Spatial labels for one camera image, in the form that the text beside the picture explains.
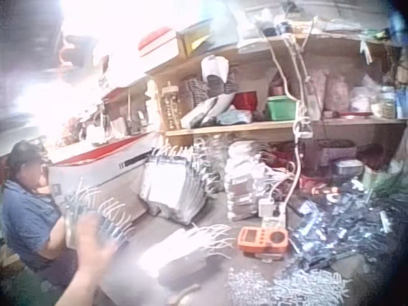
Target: shelf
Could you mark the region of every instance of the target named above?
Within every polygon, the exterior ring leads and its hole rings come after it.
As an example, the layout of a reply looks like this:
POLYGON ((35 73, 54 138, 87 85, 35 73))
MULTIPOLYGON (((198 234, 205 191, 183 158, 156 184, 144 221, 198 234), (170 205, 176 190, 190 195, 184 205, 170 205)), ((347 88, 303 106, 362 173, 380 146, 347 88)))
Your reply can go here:
MULTIPOLYGON (((405 124, 406 120, 398 119, 326 119, 322 121, 313 122, 314 126, 353 126, 360 124, 405 124)), ((212 126, 201 127, 198 129, 180 129, 177 131, 167 131, 165 135, 171 136, 185 136, 185 135, 200 135, 200 134, 214 134, 214 133, 230 133, 243 131, 261 131, 268 129, 289 129, 292 128, 293 121, 268 121, 268 122, 254 122, 250 124, 240 124, 236 126, 212 126)))
MULTIPOLYGON (((306 37, 307 34, 295 34, 296 41, 299 45, 303 43, 306 37)), ((366 41, 372 57, 384 56, 386 55, 386 48, 398 47, 388 41, 368 40, 355 34, 323 33, 311 34, 305 46, 304 52, 306 54, 327 56, 363 57, 363 55, 360 55, 361 40, 366 41)), ((275 51, 278 59, 279 56, 288 54, 285 43, 280 36, 268 38, 268 41, 273 46, 273 50, 275 51)), ((245 46, 238 49, 237 44, 235 43, 209 50, 204 54, 191 57, 189 59, 177 59, 170 61, 148 71, 147 74, 152 75, 153 77, 169 77, 169 75, 177 74, 179 78, 183 78, 187 75, 191 75, 192 73, 201 71, 201 61, 210 54, 227 58, 230 66, 254 61, 272 60, 272 55, 268 45, 263 38, 245 40, 243 45, 245 46)))

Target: person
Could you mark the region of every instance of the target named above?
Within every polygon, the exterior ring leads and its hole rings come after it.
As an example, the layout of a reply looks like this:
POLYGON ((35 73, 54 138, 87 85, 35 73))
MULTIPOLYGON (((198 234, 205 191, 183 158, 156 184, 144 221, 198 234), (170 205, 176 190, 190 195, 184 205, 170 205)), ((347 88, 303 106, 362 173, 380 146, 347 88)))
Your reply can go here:
POLYGON ((91 306, 98 282, 117 250, 114 242, 102 247, 99 245, 96 238, 98 218, 95 215, 81 216, 76 228, 78 270, 55 306, 91 306))
POLYGON ((77 270, 77 253, 66 248, 65 221, 52 197, 39 192, 41 154, 22 140, 7 162, 1 221, 9 248, 33 272, 66 288, 77 270))

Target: orange multimeter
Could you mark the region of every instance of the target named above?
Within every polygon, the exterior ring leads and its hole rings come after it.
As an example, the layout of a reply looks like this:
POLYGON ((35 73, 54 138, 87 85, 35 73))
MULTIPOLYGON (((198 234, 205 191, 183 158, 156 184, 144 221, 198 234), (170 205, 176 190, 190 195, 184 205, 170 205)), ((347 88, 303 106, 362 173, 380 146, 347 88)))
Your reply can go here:
POLYGON ((288 231, 281 228, 245 226, 238 235, 238 248, 248 253, 285 253, 288 231))

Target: red bowl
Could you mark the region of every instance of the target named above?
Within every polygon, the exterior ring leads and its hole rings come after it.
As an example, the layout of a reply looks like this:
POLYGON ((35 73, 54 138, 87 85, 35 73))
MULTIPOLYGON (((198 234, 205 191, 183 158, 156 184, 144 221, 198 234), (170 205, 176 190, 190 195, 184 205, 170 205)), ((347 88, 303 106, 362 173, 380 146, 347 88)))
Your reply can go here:
POLYGON ((256 91, 239 92, 238 94, 235 94, 232 104, 237 110, 256 111, 258 105, 256 91))

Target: green plastic bin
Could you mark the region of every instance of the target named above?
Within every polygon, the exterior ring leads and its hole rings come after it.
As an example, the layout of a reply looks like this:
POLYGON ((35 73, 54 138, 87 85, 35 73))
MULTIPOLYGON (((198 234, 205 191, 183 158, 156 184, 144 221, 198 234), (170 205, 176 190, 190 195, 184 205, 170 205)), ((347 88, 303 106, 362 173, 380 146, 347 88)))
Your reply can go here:
POLYGON ((272 121, 294 120, 296 102, 287 96, 268 97, 268 109, 272 121))

